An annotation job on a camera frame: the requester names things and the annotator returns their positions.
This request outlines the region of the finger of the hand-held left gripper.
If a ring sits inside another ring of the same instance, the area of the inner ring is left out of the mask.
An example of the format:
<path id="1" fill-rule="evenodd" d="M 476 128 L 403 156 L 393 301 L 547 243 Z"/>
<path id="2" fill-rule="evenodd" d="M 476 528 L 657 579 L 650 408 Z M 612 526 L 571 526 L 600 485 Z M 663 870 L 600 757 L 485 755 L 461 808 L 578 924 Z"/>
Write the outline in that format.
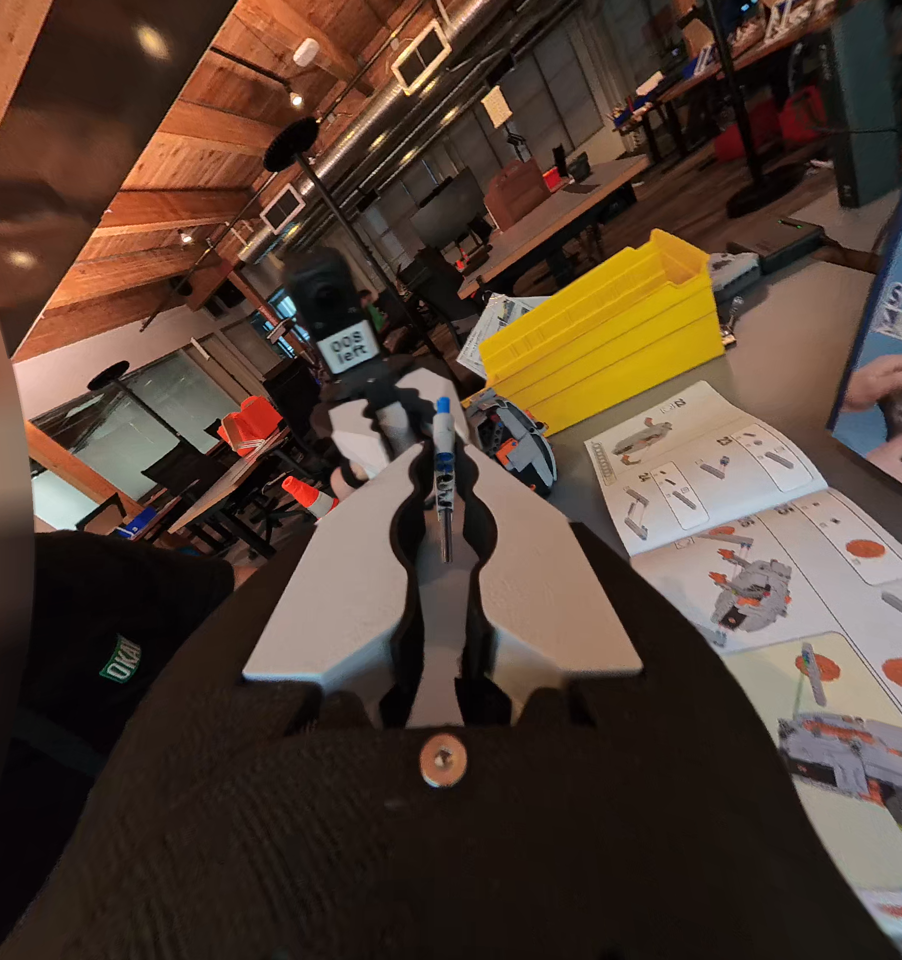
<path id="1" fill-rule="evenodd" d="M 391 463 L 391 452 L 366 399 L 352 399 L 329 410 L 332 440 L 351 467 L 367 480 L 375 479 Z"/>
<path id="2" fill-rule="evenodd" d="M 457 437 L 470 441 L 470 426 L 452 381 L 443 374 L 417 366 L 404 372 L 394 384 L 397 397 L 409 416 L 411 429 L 418 438 L 433 437 L 433 417 L 437 402 L 446 398 Z"/>

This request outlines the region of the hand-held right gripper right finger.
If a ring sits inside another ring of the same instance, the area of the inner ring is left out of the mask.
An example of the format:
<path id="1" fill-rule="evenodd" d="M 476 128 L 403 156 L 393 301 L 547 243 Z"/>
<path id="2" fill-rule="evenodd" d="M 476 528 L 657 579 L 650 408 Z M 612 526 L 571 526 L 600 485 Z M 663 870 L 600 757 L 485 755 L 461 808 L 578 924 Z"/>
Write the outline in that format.
<path id="1" fill-rule="evenodd" d="M 458 675 L 465 725 L 510 725 L 538 690 L 642 672 L 560 510 L 475 447 L 458 449 L 458 494 L 476 557 Z"/>

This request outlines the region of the grey beam with blue pins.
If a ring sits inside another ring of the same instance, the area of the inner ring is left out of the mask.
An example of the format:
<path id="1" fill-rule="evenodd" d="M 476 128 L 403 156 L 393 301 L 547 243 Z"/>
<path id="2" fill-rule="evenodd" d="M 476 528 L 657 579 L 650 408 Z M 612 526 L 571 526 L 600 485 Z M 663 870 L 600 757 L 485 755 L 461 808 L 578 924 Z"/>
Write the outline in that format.
<path id="1" fill-rule="evenodd" d="M 435 405 L 432 422 L 434 507 L 440 528 L 441 558 L 445 564 L 453 561 L 453 519 L 456 484 L 457 431 L 448 396 L 440 397 Z"/>

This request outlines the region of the grey orange brick model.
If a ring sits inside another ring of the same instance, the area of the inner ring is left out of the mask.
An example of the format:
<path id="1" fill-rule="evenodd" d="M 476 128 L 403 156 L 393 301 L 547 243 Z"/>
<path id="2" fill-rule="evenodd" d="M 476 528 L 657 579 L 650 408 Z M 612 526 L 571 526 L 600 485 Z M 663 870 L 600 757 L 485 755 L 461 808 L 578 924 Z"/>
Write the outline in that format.
<path id="1" fill-rule="evenodd" d="M 547 425 L 494 389 L 462 402 L 476 446 L 541 498 L 549 499 L 557 465 Z"/>

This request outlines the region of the yellow plastic bin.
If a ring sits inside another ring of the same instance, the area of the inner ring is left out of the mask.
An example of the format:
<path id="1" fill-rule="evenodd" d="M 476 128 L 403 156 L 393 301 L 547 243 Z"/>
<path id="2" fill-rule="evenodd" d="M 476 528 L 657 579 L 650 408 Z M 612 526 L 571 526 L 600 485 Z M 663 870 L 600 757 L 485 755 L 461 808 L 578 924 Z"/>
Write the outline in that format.
<path id="1" fill-rule="evenodd" d="M 485 340 L 486 386 L 553 436 L 720 357 L 709 260 L 652 230 Z"/>

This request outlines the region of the printed paper leaflet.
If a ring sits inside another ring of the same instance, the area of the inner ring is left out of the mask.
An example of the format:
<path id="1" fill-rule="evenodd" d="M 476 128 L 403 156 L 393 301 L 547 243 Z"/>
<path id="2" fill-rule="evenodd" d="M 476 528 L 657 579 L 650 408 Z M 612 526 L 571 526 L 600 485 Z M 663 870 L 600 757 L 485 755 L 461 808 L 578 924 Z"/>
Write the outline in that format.
<path id="1" fill-rule="evenodd" d="M 546 295 L 516 297 L 492 294 L 457 354 L 457 364 L 486 380 L 487 374 L 481 359 L 481 344 L 504 330 L 516 319 L 544 304 L 548 299 Z"/>

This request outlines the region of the black stand with round top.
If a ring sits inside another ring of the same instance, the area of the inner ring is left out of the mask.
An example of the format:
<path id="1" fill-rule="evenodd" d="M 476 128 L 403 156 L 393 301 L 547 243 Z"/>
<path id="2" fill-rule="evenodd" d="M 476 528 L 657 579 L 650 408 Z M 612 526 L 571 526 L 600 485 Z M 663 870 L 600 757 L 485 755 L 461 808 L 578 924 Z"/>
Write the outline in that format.
<path id="1" fill-rule="evenodd" d="M 293 163 L 301 167 L 319 198 L 324 201 L 328 210 L 336 217 L 356 247 L 364 254 L 372 271 L 385 286 L 385 289 L 395 298 L 404 320 L 414 327 L 429 353 L 437 360 L 442 361 L 444 359 L 443 354 L 432 341 L 419 314 L 411 310 L 401 298 L 394 283 L 374 257 L 369 247 L 361 240 L 361 236 L 349 223 L 332 194 L 324 186 L 320 176 L 313 169 L 313 165 L 306 156 L 306 152 L 313 147 L 318 134 L 319 124 L 313 116 L 307 116 L 286 126 L 276 135 L 265 151 L 263 161 L 265 170 L 270 173 L 280 173 L 288 169 Z"/>
<path id="2" fill-rule="evenodd" d="M 191 443 L 184 434 L 180 433 L 175 427 L 173 427 L 163 416 L 161 416 L 155 409 L 153 409 L 149 404 L 145 402 L 136 392 L 134 392 L 131 387 L 124 382 L 124 376 L 129 372 L 130 364 L 128 361 L 121 361 L 111 366 L 108 366 L 105 370 L 100 372 L 95 376 L 87 385 L 88 391 L 92 393 L 103 392 L 106 388 L 110 386 L 116 387 L 121 393 L 130 400 L 140 406 L 146 414 L 151 416 L 160 426 L 162 426 L 169 434 L 175 437 L 181 444 L 185 447 L 200 452 L 197 447 Z"/>

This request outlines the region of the black monitor screen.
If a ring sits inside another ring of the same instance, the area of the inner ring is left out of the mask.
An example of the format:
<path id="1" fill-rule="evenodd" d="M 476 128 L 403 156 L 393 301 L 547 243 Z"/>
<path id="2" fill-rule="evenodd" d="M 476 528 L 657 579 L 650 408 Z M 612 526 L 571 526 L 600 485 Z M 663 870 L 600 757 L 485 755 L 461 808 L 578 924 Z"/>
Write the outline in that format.
<path id="1" fill-rule="evenodd" d="M 433 191 L 410 225 L 424 247 L 440 252 L 469 234 L 472 222 L 482 221 L 486 213 L 481 185 L 466 166 Z"/>

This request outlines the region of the black garment with green patch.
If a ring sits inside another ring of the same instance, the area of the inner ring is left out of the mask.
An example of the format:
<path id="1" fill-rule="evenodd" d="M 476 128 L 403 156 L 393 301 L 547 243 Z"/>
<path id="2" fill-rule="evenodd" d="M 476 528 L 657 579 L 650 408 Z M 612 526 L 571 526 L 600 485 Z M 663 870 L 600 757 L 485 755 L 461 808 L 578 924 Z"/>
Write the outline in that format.
<path id="1" fill-rule="evenodd" d="M 245 578 L 224 558 L 77 531 L 36 535 L 0 784 L 0 944 L 59 860 L 139 703 Z"/>

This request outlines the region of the dark glossy panel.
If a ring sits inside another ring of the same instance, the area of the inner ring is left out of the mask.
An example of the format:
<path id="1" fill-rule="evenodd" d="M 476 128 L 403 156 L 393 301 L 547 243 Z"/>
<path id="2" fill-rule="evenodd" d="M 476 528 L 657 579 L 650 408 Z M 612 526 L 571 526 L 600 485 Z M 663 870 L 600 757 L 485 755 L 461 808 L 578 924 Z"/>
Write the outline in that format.
<path id="1" fill-rule="evenodd" d="M 235 2 L 50 2 L 0 123 L 0 327 L 24 342 Z"/>

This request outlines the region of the grey battery module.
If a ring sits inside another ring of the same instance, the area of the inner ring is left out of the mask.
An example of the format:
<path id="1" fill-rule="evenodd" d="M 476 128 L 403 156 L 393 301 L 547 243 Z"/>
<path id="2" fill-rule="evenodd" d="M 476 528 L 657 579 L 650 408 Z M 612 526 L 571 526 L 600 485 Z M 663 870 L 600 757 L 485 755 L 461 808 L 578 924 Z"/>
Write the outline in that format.
<path id="1" fill-rule="evenodd" d="M 707 271 L 716 300 L 732 297 L 735 291 L 758 282 L 762 276 L 760 259 L 749 250 L 711 253 Z"/>

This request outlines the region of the black pole stand round base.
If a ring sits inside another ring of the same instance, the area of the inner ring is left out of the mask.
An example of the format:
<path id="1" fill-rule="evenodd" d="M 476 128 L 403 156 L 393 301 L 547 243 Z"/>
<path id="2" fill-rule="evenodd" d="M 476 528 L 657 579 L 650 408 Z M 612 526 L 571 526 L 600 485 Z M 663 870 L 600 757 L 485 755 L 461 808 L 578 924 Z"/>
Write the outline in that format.
<path id="1" fill-rule="evenodd" d="M 745 98 L 733 66 L 733 57 L 727 35 L 722 30 L 721 16 L 714 1 L 704 1 L 704 9 L 714 40 L 718 47 L 723 76 L 728 84 L 729 96 L 737 129 L 742 140 L 745 164 L 750 175 L 750 184 L 734 193 L 726 202 L 729 219 L 739 219 L 761 210 L 790 193 L 802 180 L 805 166 L 787 163 L 764 172 L 761 158 L 755 148 L 749 113 Z"/>

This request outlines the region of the dark flat box device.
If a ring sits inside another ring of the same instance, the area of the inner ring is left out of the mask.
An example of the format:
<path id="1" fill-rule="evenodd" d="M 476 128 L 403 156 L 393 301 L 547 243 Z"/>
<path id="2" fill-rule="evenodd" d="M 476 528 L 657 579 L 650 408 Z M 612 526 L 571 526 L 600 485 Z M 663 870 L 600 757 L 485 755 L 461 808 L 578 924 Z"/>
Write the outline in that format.
<path id="1" fill-rule="evenodd" d="M 824 229 L 816 223 L 779 218 L 764 223 L 743 241 L 727 241 L 725 251 L 755 255 L 760 273 L 769 276 L 813 253 L 825 239 Z"/>

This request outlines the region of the blue robot kit box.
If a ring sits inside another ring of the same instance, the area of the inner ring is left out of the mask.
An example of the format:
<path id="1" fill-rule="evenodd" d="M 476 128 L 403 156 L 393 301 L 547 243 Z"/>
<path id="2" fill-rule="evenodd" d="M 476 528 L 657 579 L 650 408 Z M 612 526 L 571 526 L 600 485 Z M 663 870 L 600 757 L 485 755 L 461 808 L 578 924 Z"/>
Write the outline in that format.
<path id="1" fill-rule="evenodd" d="M 902 487 L 902 192 L 828 427 L 839 444 Z"/>

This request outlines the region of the silver ceiling duct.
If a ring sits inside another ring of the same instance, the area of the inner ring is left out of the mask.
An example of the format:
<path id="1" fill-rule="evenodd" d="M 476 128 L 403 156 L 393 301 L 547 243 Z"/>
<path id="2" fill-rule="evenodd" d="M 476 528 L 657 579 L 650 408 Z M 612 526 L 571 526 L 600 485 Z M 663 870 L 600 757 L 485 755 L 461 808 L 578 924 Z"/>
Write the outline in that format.
<path id="1" fill-rule="evenodd" d="M 447 58 L 418 90 L 406 94 L 389 80 L 347 128 L 314 160 L 313 168 L 349 219 L 374 191 L 388 186 L 433 139 L 457 120 L 489 86 L 505 60 L 529 52 L 577 2 L 462 2 L 447 25 Z"/>

